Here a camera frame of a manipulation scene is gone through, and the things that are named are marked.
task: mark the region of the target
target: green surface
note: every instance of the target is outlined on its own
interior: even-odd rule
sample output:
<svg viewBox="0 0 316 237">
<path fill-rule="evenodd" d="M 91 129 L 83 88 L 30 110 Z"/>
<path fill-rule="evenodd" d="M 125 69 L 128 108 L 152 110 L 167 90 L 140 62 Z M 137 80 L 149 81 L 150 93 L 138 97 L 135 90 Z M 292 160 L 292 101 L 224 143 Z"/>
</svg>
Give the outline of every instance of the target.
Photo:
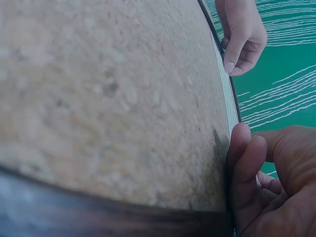
<svg viewBox="0 0 316 237">
<path fill-rule="evenodd" d="M 268 43 L 256 67 L 234 78 L 242 121 L 252 131 L 316 127 L 316 2 L 257 0 Z M 207 1 L 220 39 L 214 2 Z M 275 172 L 265 163 L 265 173 Z"/>
</svg>

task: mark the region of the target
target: fingernail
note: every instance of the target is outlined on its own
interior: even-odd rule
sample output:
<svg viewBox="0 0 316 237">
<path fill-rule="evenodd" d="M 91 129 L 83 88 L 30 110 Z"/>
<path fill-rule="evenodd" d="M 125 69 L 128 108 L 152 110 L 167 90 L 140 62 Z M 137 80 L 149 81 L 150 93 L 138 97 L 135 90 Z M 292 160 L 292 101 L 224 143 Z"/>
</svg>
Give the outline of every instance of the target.
<svg viewBox="0 0 316 237">
<path fill-rule="evenodd" d="M 224 69 L 226 73 L 231 73 L 234 69 L 235 65 L 232 62 L 225 62 L 224 63 Z"/>
</svg>

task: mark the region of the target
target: cork surface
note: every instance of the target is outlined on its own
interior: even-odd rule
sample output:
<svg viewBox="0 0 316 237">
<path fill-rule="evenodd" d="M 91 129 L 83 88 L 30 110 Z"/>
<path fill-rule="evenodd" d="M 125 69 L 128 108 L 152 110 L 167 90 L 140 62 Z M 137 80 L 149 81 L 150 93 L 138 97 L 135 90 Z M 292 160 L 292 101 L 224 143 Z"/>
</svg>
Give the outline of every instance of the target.
<svg viewBox="0 0 316 237">
<path fill-rule="evenodd" d="M 0 164 L 116 200 L 225 210 L 228 138 L 197 1 L 0 1 Z"/>
</svg>

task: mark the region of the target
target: hand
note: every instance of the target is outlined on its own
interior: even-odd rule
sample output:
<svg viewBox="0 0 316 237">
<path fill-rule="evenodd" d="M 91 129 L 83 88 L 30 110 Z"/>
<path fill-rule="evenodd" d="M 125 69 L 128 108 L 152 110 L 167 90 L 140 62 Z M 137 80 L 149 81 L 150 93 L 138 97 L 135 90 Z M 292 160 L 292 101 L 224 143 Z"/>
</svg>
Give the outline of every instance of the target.
<svg viewBox="0 0 316 237">
<path fill-rule="evenodd" d="M 275 163 L 280 180 L 259 172 L 264 161 Z M 226 166 L 239 236 L 316 236 L 315 128 L 251 136 L 246 124 L 238 124 Z"/>
<path fill-rule="evenodd" d="M 266 46 L 267 34 L 254 0 L 215 0 L 224 30 L 224 68 L 230 76 L 250 71 Z"/>
</svg>

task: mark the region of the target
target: brown edge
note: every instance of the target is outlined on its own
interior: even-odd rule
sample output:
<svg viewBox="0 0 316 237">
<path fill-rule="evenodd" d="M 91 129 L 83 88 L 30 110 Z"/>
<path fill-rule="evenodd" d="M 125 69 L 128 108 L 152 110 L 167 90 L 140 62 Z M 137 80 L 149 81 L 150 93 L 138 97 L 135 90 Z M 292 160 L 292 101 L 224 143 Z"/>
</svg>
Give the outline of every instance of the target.
<svg viewBox="0 0 316 237">
<path fill-rule="evenodd" d="M 1 237 L 232 236 L 225 212 L 172 210 L 68 191 L 0 167 Z"/>
</svg>

